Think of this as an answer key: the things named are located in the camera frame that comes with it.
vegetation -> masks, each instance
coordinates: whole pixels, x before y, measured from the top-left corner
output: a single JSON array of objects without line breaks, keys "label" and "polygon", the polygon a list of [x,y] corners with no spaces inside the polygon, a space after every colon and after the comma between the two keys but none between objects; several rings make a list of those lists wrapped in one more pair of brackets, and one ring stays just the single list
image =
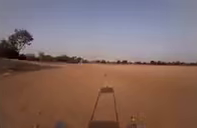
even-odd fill
[{"label": "vegetation", "polygon": [[[15,29],[14,33],[8,37],[8,39],[0,40],[0,57],[5,58],[15,58],[20,60],[30,60],[30,61],[52,61],[52,62],[66,62],[66,63],[89,63],[88,60],[77,57],[77,56],[51,56],[44,52],[39,52],[38,56],[34,54],[20,54],[26,46],[31,45],[33,41],[33,36],[24,29]],[[185,66],[197,66],[195,63],[185,63],[180,61],[175,62],[164,62],[151,60],[150,62],[130,62],[128,60],[117,60],[117,61],[107,61],[107,60],[95,60],[90,61],[90,63],[101,63],[101,64],[139,64],[139,65],[185,65]]]},{"label": "vegetation", "polygon": [[8,39],[0,40],[0,57],[18,58],[21,50],[30,45],[32,35],[23,29],[16,29]]}]

dirt field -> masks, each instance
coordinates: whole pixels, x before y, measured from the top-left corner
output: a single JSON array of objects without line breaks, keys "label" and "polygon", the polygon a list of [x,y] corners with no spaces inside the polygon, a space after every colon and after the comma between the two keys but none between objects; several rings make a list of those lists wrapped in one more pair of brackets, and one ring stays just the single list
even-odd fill
[{"label": "dirt field", "polygon": [[[98,89],[113,86],[120,126],[139,114],[146,128],[197,128],[197,67],[67,65],[0,76],[1,128],[86,128]],[[95,119],[114,119],[102,97]]]}]

sky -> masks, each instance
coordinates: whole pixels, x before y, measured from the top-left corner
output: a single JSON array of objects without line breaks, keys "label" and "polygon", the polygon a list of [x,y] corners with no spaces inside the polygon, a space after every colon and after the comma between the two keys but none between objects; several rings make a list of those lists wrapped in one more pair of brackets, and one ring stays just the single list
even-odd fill
[{"label": "sky", "polygon": [[197,0],[0,0],[0,39],[15,28],[24,53],[197,61]]}]

brown dirt ground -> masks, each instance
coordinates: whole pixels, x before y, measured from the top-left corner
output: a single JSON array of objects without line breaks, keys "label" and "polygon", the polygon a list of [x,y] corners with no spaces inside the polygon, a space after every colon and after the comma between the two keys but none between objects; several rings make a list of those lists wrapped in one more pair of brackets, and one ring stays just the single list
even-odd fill
[{"label": "brown dirt ground", "polygon": [[[86,128],[104,85],[115,89],[122,128],[131,115],[146,128],[197,128],[197,67],[98,64],[0,76],[0,127],[54,128],[61,120]],[[95,119],[114,119],[112,102],[103,97]]]}]

distant tree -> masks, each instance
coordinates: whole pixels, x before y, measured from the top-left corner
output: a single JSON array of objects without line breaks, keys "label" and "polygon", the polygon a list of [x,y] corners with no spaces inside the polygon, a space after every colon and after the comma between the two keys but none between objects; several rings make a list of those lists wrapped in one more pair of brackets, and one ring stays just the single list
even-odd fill
[{"label": "distant tree", "polygon": [[151,60],[150,64],[156,64],[156,62],[154,60]]},{"label": "distant tree", "polygon": [[100,60],[95,60],[95,62],[96,62],[96,63],[100,63],[101,61],[100,61]]},{"label": "distant tree", "polygon": [[75,57],[73,60],[75,63],[80,63],[83,61],[83,58],[82,57]]},{"label": "distant tree", "polygon": [[38,58],[33,53],[27,53],[25,56],[27,60],[32,60],[32,61],[38,60]]},{"label": "distant tree", "polygon": [[180,64],[181,64],[180,61],[176,61],[176,62],[175,62],[175,65],[180,65]]},{"label": "distant tree", "polygon": [[166,65],[166,62],[163,62],[163,61],[157,61],[157,65]]},{"label": "distant tree", "polygon": [[116,64],[117,62],[116,62],[116,61],[110,61],[110,63],[111,63],[111,64]]},{"label": "distant tree", "polygon": [[61,56],[55,57],[55,60],[60,61],[60,62],[69,62],[69,60],[71,60],[71,57],[67,55],[61,55]]},{"label": "distant tree", "polygon": [[54,58],[51,55],[44,55],[43,60],[44,61],[54,61]]},{"label": "distant tree", "polygon": [[120,64],[121,63],[121,61],[120,60],[117,60],[117,64]]},{"label": "distant tree", "polygon": [[9,36],[8,41],[13,49],[20,52],[26,45],[31,45],[33,36],[27,30],[15,29],[14,34]]},{"label": "distant tree", "polygon": [[123,61],[122,61],[122,64],[127,64],[127,63],[128,63],[127,60],[123,60]]},{"label": "distant tree", "polygon": [[187,63],[188,65],[195,65],[195,63],[191,62],[191,63]]},{"label": "distant tree", "polygon": [[83,59],[82,63],[89,63],[89,61],[86,59]]},{"label": "distant tree", "polygon": [[18,59],[19,60],[26,60],[27,58],[26,58],[26,55],[20,54]]},{"label": "distant tree", "polygon": [[106,60],[101,60],[101,63],[106,64],[107,62],[106,62]]},{"label": "distant tree", "polygon": [[7,40],[3,39],[0,41],[0,56],[8,58],[18,58],[19,53],[10,45]]},{"label": "distant tree", "polygon": [[38,58],[39,58],[40,61],[42,61],[44,59],[44,56],[45,56],[44,52],[39,52],[38,53]]},{"label": "distant tree", "polygon": [[136,61],[136,62],[134,62],[134,64],[142,64],[142,62],[141,61]]},{"label": "distant tree", "polygon": [[185,65],[186,63],[185,62],[180,62],[180,65]]},{"label": "distant tree", "polygon": [[172,65],[172,62],[166,62],[166,65]]}]

